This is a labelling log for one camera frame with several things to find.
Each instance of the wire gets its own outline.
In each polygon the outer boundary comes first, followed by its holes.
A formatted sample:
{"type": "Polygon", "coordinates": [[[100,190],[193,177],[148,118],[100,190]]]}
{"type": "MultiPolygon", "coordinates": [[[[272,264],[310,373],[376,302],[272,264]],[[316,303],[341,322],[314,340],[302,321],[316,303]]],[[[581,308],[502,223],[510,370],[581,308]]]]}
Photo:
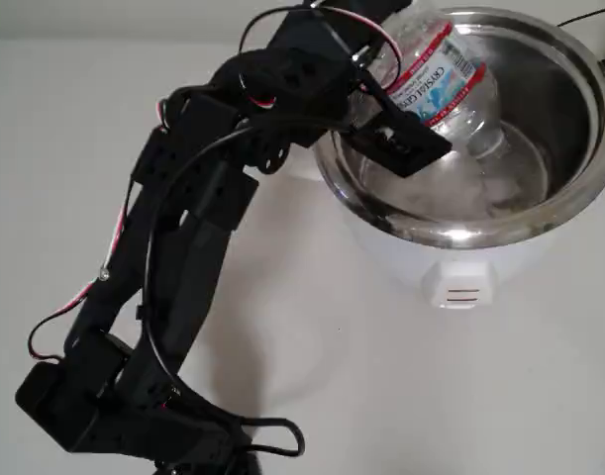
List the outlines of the wire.
{"type": "Polygon", "coordinates": [[[560,24],[558,24],[558,27],[565,27],[566,25],[570,25],[571,23],[575,23],[578,22],[580,20],[585,20],[586,18],[590,18],[590,17],[594,17],[597,15],[601,15],[602,13],[605,13],[605,8],[602,8],[600,10],[595,10],[594,12],[590,12],[590,13],[586,13],[585,15],[580,15],[578,17],[574,17],[571,18],[570,20],[566,20],[565,22],[561,22],[560,24]]]}
{"type": "Polygon", "coordinates": [[[167,106],[167,99],[161,99],[156,103],[156,116],[161,122],[161,126],[165,131],[170,130],[170,126],[167,123],[167,118],[165,115],[165,108],[167,106]]]}
{"type": "MultiPolygon", "coordinates": [[[[120,237],[122,236],[122,233],[124,232],[124,229],[126,228],[126,220],[127,220],[127,215],[128,215],[128,211],[129,211],[129,201],[131,198],[131,193],[133,192],[134,185],[135,185],[135,180],[131,177],[131,179],[129,180],[128,188],[126,190],[126,198],[124,199],[124,205],[122,206],[122,209],[120,210],[120,213],[117,217],[117,223],[115,224],[115,228],[113,230],[113,236],[111,237],[111,242],[110,242],[110,245],[108,248],[108,252],[104,259],[104,263],[102,264],[102,267],[101,267],[101,272],[108,271],[107,270],[108,264],[111,260],[111,257],[113,257],[113,254],[115,253],[115,249],[117,248],[117,243],[119,242],[120,237]]],[[[62,317],[63,315],[68,314],[71,310],[75,309],[78,305],[80,305],[82,302],[84,302],[84,300],[86,299],[86,296],[88,295],[88,292],[91,290],[91,287],[93,287],[94,284],[95,284],[95,280],[92,280],[89,283],[87,283],[75,295],[75,297],[73,297],[71,300],[68,301],[68,303],[66,303],[65,305],[60,307],[60,309],[56,310],[54,313],[52,313],[48,317],[40,320],[36,324],[36,326],[32,328],[32,330],[29,333],[29,336],[27,337],[27,350],[28,350],[29,354],[32,356],[32,358],[34,358],[38,361],[47,361],[47,360],[61,361],[62,360],[62,357],[58,356],[56,354],[41,354],[35,350],[34,338],[36,336],[36,333],[45,324],[47,324],[59,317],[62,317]]]]}
{"type": "Polygon", "coordinates": [[[152,264],[152,254],[154,249],[154,233],[156,224],[159,219],[159,214],[161,212],[161,208],[166,198],[170,194],[172,187],[176,184],[176,182],[185,174],[187,170],[189,170],[199,159],[201,159],[204,155],[210,153],[211,151],[225,146],[229,143],[235,142],[236,140],[244,137],[248,134],[255,134],[258,132],[263,132],[266,130],[274,130],[274,129],[282,129],[282,128],[292,128],[292,127],[310,127],[315,129],[326,129],[332,130],[335,132],[341,133],[349,133],[352,129],[350,126],[338,122],[338,121],[329,121],[323,120],[319,118],[289,118],[286,116],[277,116],[276,118],[263,120],[262,118],[253,119],[253,124],[250,123],[247,126],[242,127],[241,129],[236,129],[235,131],[227,134],[226,136],[217,139],[210,144],[203,147],[198,153],[185,160],[181,167],[177,169],[174,174],[168,179],[165,188],[161,191],[160,197],[154,207],[154,210],[151,215],[151,228],[149,230],[148,236],[148,248],[146,252],[146,265],[144,270],[144,283],[142,285],[142,305],[148,305],[152,303],[151,300],[151,264],[152,264]]]}
{"type": "MultiPolygon", "coordinates": [[[[322,11],[322,12],[333,12],[333,13],[337,13],[339,15],[343,15],[347,18],[350,18],[354,21],[360,22],[360,23],[364,23],[365,25],[367,25],[368,27],[372,28],[373,30],[375,30],[377,33],[379,33],[382,37],[384,42],[390,47],[390,49],[392,50],[396,60],[397,60],[397,72],[396,72],[396,76],[395,78],[392,80],[392,82],[390,84],[388,84],[387,86],[384,86],[383,89],[384,90],[389,90],[391,87],[394,86],[394,84],[399,80],[399,77],[401,76],[401,66],[402,66],[402,54],[401,54],[401,48],[399,47],[399,45],[397,44],[397,42],[390,36],[390,34],[388,34],[383,27],[381,27],[380,25],[374,23],[372,20],[370,20],[369,18],[366,18],[362,15],[359,15],[355,12],[351,12],[349,10],[345,10],[342,8],[337,8],[337,7],[323,7],[323,6],[316,6],[316,7],[311,7],[311,6],[306,6],[306,5],[293,5],[293,6],[286,6],[286,7],[276,7],[276,8],[271,8],[269,10],[265,10],[264,12],[256,15],[255,17],[253,17],[250,22],[247,24],[247,26],[245,27],[245,30],[243,31],[243,34],[241,35],[241,40],[239,42],[239,54],[243,53],[243,48],[245,47],[245,42],[247,41],[247,37],[250,33],[250,31],[253,29],[253,27],[260,21],[263,20],[266,17],[269,17],[271,15],[275,15],[277,13],[283,13],[283,12],[288,12],[288,13],[292,13],[292,12],[313,12],[316,13],[318,11],[322,11]]],[[[318,18],[318,20],[321,20],[323,22],[326,23],[326,20],[324,18],[318,18]]],[[[353,53],[351,51],[347,51],[347,54],[349,55],[353,55],[353,53]]],[[[243,77],[242,75],[240,75],[240,81],[241,81],[241,86],[243,87],[243,89],[245,89],[247,91],[247,88],[245,86],[245,83],[243,81],[243,77]]],[[[273,104],[275,103],[276,98],[272,98],[270,101],[267,101],[264,104],[261,104],[259,101],[256,101],[254,98],[252,98],[250,96],[250,99],[257,105],[259,105],[260,107],[263,108],[271,108],[273,107],[273,104]]]]}
{"type": "Polygon", "coordinates": [[[71,301],[68,304],[63,306],[61,309],[55,311],[53,314],[49,315],[45,319],[42,319],[32,329],[32,331],[29,333],[29,336],[27,337],[27,350],[28,350],[29,354],[32,356],[32,358],[34,358],[38,361],[47,361],[50,359],[55,360],[55,361],[62,361],[62,357],[58,356],[57,354],[40,354],[40,353],[38,353],[34,349],[34,337],[36,336],[37,331],[42,326],[51,322],[52,320],[55,320],[63,315],[68,314],[71,310],[73,310],[75,307],[77,307],[82,302],[84,302],[84,299],[86,298],[86,294],[88,294],[88,291],[90,290],[92,285],[93,285],[93,282],[89,282],[82,290],[80,290],[80,292],[78,292],[78,294],[73,299],[71,299],[71,301]]]}
{"type": "Polygon", "coordinates": [[[181,396],[184,396],[186,400],[194,402],[196,405],[199,405],[201,408],[206,408],[207,412],[214,418],[222,421],[225,424],[230,422],[230,419],[240,420],[241,424],[246,427],[282,427],[287,428],[291,431],[293,436],[296,439],[298,444],[297,449],[284,449],[279,447],[270,447],[266,445],[248,445],[246,447],[242,447],[244,451],[261,451],[273,453],[276,455],[282,455],[287,457],[297,457],[301,455],[305,450],[305,440],[304,435],[300,428],[287,419],[275,418],[275,419],[251,419],[244,418],[241,416],[234,415],[229,413],[221,408],[214,406],[209,403],[205,398],[196,393],[192,388],[190,388],[187,383],[185,383],[181,377],[174,371],[172,371],[161,353],[159,344],[156,340],[154,332],[152,330],[152,315],[153,311],[153,299],[151,292],[151,275],[152,275],[152,264],[154,262],[154,250],[155,250],[155,230],[157,223],[159,221],[161,209],[168,195],[170,194],[174,185],[178,182],[178,180],[200,159],[202,159],[205,155],[222,148],[230,143],[233,143],[241,138],[249,136],[251,134],[256,134],[258,132],[279,129],[279,128],[291,128],[291,127],[312,127],[316,129],[327,129],[333,130],[341,133],[348,133],[352,128],[348,125],[345,125],[340,122],[335,121],[325,121],[321,119],[303,119],[303,118],[256,118],[253,123],[249,123],[247,126],[244,126],[241,129],[236,129],[235,131],[223,136],[210,144],[203,147],[198,153],[191,156],[189,159],[185,160],[181,167],[174,172],[174,174],[169,178],[167,184],[164,189],[161,191],[159,199],[156,202],[156,205],[151,214],[151,229],[149,231],[148,238],[148,248],[146,253],[146,264],[145,264],[145,273],[144,273],[144,283],[142,286],[142,308],[144,311],[142,312],[142,325],[143,325],[143,334],[144,338],[148,341],[151,346],[152,353],[154,354],[154,358],[158,363],[159,367],[163,371],[163,373],[167,376],[170,383],[176,388],[181,396]]]}

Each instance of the black cable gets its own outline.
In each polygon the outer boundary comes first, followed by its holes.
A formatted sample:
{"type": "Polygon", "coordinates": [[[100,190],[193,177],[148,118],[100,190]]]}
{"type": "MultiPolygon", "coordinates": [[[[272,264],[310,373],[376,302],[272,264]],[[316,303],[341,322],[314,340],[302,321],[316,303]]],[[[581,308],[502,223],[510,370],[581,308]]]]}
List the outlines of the black cable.
{"type": "Polygon", "coordinates": [[[187,401],[192,401],[198,405],[201,409],[205,408],[208,414],[224,424],[229,424],[231,421],[240,421],[242,426],[245,427],[281,427],[287,428],[291,431],[298,444],[297,449],[284,449],[279,447],[271,447],[267,445],[248,445],[241,447],[243,451],[261,451],[268,452],[276,455],[282,455],[287,457],[297,457],[301,455],[305,450],[304,435],[300,427],[288,419],[284,418],[270,418],[270,419],[258,419],[258,418],[245,418],[241,416],[229,413],[221,408],[218,408],[203,398],[201,395],[196,393],[192,388],[185,383],[181,377],[173,372],[159,349],[159,344],[156,341],[154,332],[151,325],[151,317],[153,314],[154,302],[151,292],[151,274],[152,274],[152,263],[154,261],[155,251],[155,231],[157,222],[159,221],[160,213],[163,205],[170,194],[172,188],[181,179],[181,177],[201,158],[208,153],[224,147],[230,143],[233,143],[245,136],[256,134],[259,132],[276,130],[281,128],[293,128],[293,127],[310,127],[315,129],[326,129],[333,130],[340,133],[348,133],[352,130],[351,126],[345,125],[341,122],[326,121],[322,119],[304,119],[304,118],[289,118],[286,116],[271,117],[270,119],[266,116],[256,118],[252,123],[244,126],[242,129],[237,129],[224,137],[221,137],[210,144],[203,147],[198,153],[185,160],[181,167],[174,172],[174,174],[167,181],[165,187],[160,193],[159,199],[151,214],[151,229],[148,236],[148,248],[146,253],[146,264],[144,283],[142,286],[142,307],[144,309],[142,314],[142,326],[144,338],[148,341],[151,346],[152,353],[156,359],[159,367],[169,379],[170,383],[179,391],[181,396],[184,396],[187,401]]]}
{"type": "Polygon", "coordinates": [[[58,356],[57,354],[40,354],[40,353],[38,353],[34,349],[34,337],[36,336],[36,332],[43,325],[48,324],[52,320],[55,320],[63,315],[68,314],[71,310],[73,310],[78,305],[80,305],[82,302],[84,302],[85,298],[86,298],[86,295],[80,296],[80,298],[77,301],[75,301],[73,304],[71,304],[70,306],[68,306],[62,310],[59,310],[59,311],[55,312],[54,314],[51,314],[48,317],[46,317],[45,319],[42,319],[38,322],[38,324],[32,329],[32,331],[29,333],[29,336],[27,337],[27,350],[28,350],[29,354],[32,356],[32,358],[34,358],[38,361],[48,361],[50,359],[55,360],[55,361],[62,361],[62,357],[58,356]]]}
{"type": "MultiPolygon", "coordinates": [[[[241,35],[241,40],[239,42],[239,54],[243,53],[243,48],[245,46],[245,42],[247,40],[247,36],[249,35],[250,31],[252,30],[252,28],[255,26],[256,23],[258,23],[260,20],[263,20],[266,17],[270,17],[271,15],[275,15],[277,13],[292,13],[292,12],[306,12],[306,13],[318,13],[318,11],[327,13],[327,12],[332,12],[336,15],[339,15],[338,12],[332,10],[331,8],[327,8],[327,7],[322,7],[322,6],[318,6],[318,7],[309,7],[306,5],[292,5],[292,6],[287,6],[287,7],[276,7],[276,8],[271,8],[269,10],[265,10],[264,12],[256,15],[255,17],[253,17],[249,23],[247,23],[247,26],[245,27],[245,30],[243,31],[243,34],[241,35]]],[[[347,15],[344,15],[345,18],[350,18],[351,20],[353,20],[354,22],[357,22],[360,25],[366,25],[366,23],[362,23],[360,21],[358,21],[355,18],[349,17],[347,15]]],[[[330,24],[327,22],[327,20],[324,17],[318,16],[315,17],[317,18],[319,21],[322,21],[324,23],[326,23],[329,28],[331,28],[331,30],[333,29],[330,24]]],[[[401,58],[401,55],[394,50],[394,48],[392,47],[392,45],[390,44],[390,42],[388,41],[388,39],[383,36],[382,34],[380,34],[375,28],[370,27],[370,29],[372,31],[374,31],[377,35],[380,35],[383,38],[383,42],[385,44],[387,44],[390,47],[390,50],[392,51],[392,53],[394,54],[394,57],[397,60],[397,73],[396,73],[396,77],[394,78],[394,80],[388,85],[386,86],[384,89],[388,90],[390,89],[392,86],[394,86],[394,84],[399,80],[399,77],[401,76],[401,65],[403,63],[403,59],[401,58]]]]}
{"type": "Polygon", "coordinates": [[[590,13],[586,13],[585,15],[580,15],[578,17],[574,17],[571,18],[570,20],[566,20],[565,22],[561,22],[560,24],[558,24],[558,27],[565,27],[566,25],[570,25],[571,23],[575,23],[578,22],[579,20],[585,20],[586,18],[590,18],[590,17],[594,17],[597,15],[601,15],[602,13],[605,13],[605,8],[602,8],[600,10],[595,10],[594,12],[590,12],[590,13]]]}

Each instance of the bottle label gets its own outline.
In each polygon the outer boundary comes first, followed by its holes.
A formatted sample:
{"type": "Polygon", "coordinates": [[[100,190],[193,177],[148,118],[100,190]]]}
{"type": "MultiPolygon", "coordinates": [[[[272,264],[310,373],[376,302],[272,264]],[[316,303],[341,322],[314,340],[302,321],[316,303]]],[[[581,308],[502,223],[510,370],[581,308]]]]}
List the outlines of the bottle label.
{"type": "Polygon", "coordinates": [[[440,122],[484,77],[484,62],[472,62],[462,37],[448,23],[388,91],[402,111],[431,127],[440,122]]]}

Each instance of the screw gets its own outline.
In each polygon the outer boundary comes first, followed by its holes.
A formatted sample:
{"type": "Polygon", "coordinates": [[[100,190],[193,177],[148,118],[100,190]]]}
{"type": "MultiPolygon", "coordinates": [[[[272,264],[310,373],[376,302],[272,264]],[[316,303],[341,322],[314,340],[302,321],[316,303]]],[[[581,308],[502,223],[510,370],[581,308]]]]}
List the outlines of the screw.
{"type": "Polygon", "coordinates": [[[106,267],[100,268],[99,278],[102,282],[106,282],[108,279],[111,278],[111,273],[108,271],[108,269],[106,267]]]}

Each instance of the pot rim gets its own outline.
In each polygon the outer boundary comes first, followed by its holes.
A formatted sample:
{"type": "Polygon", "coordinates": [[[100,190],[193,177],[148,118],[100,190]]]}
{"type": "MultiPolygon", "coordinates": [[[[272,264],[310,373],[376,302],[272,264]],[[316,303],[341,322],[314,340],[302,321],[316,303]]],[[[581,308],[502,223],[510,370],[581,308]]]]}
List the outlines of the pot rim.
{"type": "Polygon", "coordinates": [[[326,134],[316,145],[320,171],[334,194],[352,212],[373,226],[405,240],[440,248],[485,248],[511,244],[544,234],[571,220],[592,203],[605,188],[605,68],[594,54],[573,36],[542,20],[509,10],[490,7],[463,7],[444,10],[457,28],[494,28],[480,20],[491,19],[524,26],[513,34],[538,45],[542,53],[550,49],[550,59],[567,70],[586,100],[591,124],[590,146],[579,172],[547,201],[505,218],[484,221],[432,221],[388,205],[358,189],[350,173],[335,154],[343,155],[343,141],[326,134]]]}

